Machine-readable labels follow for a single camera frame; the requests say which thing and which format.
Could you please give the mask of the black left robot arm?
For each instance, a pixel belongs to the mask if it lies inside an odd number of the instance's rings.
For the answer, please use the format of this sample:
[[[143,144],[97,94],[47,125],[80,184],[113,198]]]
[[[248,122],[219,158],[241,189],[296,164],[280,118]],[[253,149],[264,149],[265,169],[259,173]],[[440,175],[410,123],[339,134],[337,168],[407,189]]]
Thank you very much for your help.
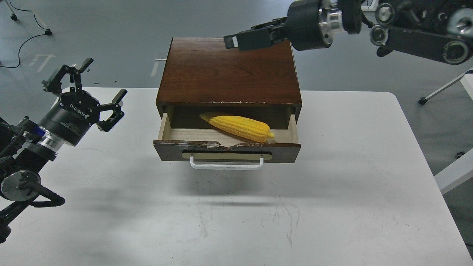
[[[125,115],[121,89],[109,104],[100,102],[83,89],[81,74],[93,59],[79,67],[62,65],[44,90],[57,96],[57,102],[39,123],[25,116],[17,125],[1,120],[0,181],[1,197],[12,203],[0,214],[0,238],[4,243],[11,233],[10,222],[27,207],[59,207],[65,199],[42,185],[39,172],[54,161],[62,145],[76,146],[95,124],[108,132]]]

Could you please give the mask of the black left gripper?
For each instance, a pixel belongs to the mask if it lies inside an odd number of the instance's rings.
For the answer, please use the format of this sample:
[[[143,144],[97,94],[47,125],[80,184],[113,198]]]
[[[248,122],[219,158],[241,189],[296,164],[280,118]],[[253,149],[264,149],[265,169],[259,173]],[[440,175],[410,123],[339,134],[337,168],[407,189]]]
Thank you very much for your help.
[[[110,104],[104,105],[99,105],[95,97],[82,90],[81,74],[92,62],[93,58],[87,58],[79,68],[62,65],[49,79],[42,81],[45,92],[60,97],[38,126],[55,134],[70,146],[76,146],[92,124],[96,123],[102,132],[109,132],[125,116],[121,103],[128,92],[126,89],[121,89]],[[62,93],[61,80],[65,75],[70,76],[70,83],[75,85],[75,91]],[[98,113],[109,110],[112,111],[111,116],[98,121]]]

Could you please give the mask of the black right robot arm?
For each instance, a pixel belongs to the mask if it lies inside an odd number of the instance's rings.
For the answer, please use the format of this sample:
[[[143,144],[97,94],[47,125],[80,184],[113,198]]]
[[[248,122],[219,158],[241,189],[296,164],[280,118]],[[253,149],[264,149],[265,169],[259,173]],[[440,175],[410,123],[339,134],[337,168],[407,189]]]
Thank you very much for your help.
[[[472,57],[471,0],[380,0],[375,23],[361,6],[361,0],[298,0],[286,17],[225,36],[225,47],[249,51],[289,40],[298,51],[328,48],[334,34],[359,34],[367,25],[379,57],[399,51],[451,65]]]

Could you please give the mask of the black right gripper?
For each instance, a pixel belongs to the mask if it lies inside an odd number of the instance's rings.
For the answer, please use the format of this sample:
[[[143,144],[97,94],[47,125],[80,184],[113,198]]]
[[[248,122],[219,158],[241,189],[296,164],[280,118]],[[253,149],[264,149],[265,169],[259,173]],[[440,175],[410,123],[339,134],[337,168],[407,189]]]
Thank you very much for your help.
[[[227,35],[224,44],[227,49],[250,51],[289,39],[294,49],[305,51],[329,48],[339,32],[342,32],[342,10],[337,5],[332,5],[330,0],[298,0],[289,6],[287,18],[276,18]]]

